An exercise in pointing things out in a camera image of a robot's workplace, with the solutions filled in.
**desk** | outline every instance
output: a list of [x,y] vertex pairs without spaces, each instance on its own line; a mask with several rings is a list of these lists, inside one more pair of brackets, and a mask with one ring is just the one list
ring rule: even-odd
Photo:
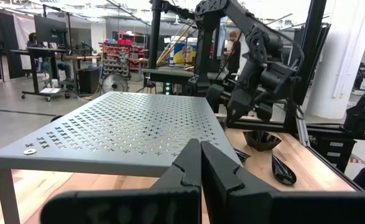
[[36,96],[46,96],[47,101],[51,100],[50,93],[41,93],[39,90],[39,81],[37,79],[37,68],[35,66],[35,58],[42,57],[42,58],[49,58],[50,59],[50,71],[57,74],[57,62],[55,59],[55,53],[65,53],[66,50],[62,49],[46,49],[42,47],[28,47],[27,50],[11,50],[16,54],[20,55],[29,55],[30,56],[30,65],[32,67],[32,78],[33,78],[33,87],[34,91],[22,91],[22,99],[25,98],[26,95],[36,95]]
[[[284,160],[297,175],[297,183],[290,187],[273,179],[270,169],[270,152],[257,152],[247,146],[241,130],[229,129],[226,131],[226,135],[235,148],[251,155],[243,166],[279,190],[353,190],[288,134],[278,135],[283,142],[274,149],[274,153]],[[32,170],[14,170],[12,176],[14,177],[21,223],[28,224],[39,224],[42,205],[61,192],[69,190],[146,189],[157,180],[154,177]],[[203,223],[208,223],[203,199],[202,205]]]
[[101,60],[100,55],[57,55],[57,59],[64,61],[64,60],[71,60],[71,61],[77,61],[77,69],[81,68],[80,62],[81,61],[87,61],[87,60],[93,60],[97,59],[98,61]]
[[109,92],[0,149],[4,221],[19,220],[11,169],[159,177],[191,138],[240,164],[205,98]]

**gray metal table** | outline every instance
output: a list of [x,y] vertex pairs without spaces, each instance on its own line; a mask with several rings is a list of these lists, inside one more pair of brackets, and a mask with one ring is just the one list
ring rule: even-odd
[[11,169],[159,177],[191,138],[240,164],[205,98],[109,92],[0,149],[4,221],[19,223]]

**light wood surface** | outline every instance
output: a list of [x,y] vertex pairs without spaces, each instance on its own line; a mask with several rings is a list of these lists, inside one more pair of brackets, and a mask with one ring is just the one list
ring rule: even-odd
[[[257,152],[246,145],[241,130],[226,130],[233,147],[251,157],[243,166],[254,175],[280,190],[353,190],[333,171],[319,161],[311,152],[288,134],[278,134],[282,142],[268,152]],[[288,187],[277,182],[270,169],[270,157],[274,153],[297,175],[297,183]],[[74,174],[34,170],[14,170],[14,186],[17,195],[19,216],[22,223],[38,224],[42,205],[50,198],[69,190],[145,189],[157,178],[120,175]],[[208,222],[205,202],[202,197],[203,223]],[[3,223],[0,206],[0,223]]]
[[[339,178],[290,134],[270,134],[280,138],[282,142],[271,151],[259,152],[247,146],[242,130],[226,130],[226,135],[232,146],[251,156],[243,166],[250,173],[279,190],[354,191],[351,186]],[[273,178],[272,153],[294,171],[297,182],[293,186],[286,186]]]

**computer monitor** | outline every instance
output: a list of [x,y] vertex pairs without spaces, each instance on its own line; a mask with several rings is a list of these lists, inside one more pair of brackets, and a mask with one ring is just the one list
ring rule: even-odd
[[35,34],[38,43],[48,42],[66,45],[66,23],[41,16],[34,16]]

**black bowl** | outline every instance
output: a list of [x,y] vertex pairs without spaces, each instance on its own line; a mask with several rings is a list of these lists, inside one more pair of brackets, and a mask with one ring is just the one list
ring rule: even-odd
[[247,145],[259,152],[275,148],[282,140],[266,131],[248,131],[243,133]]

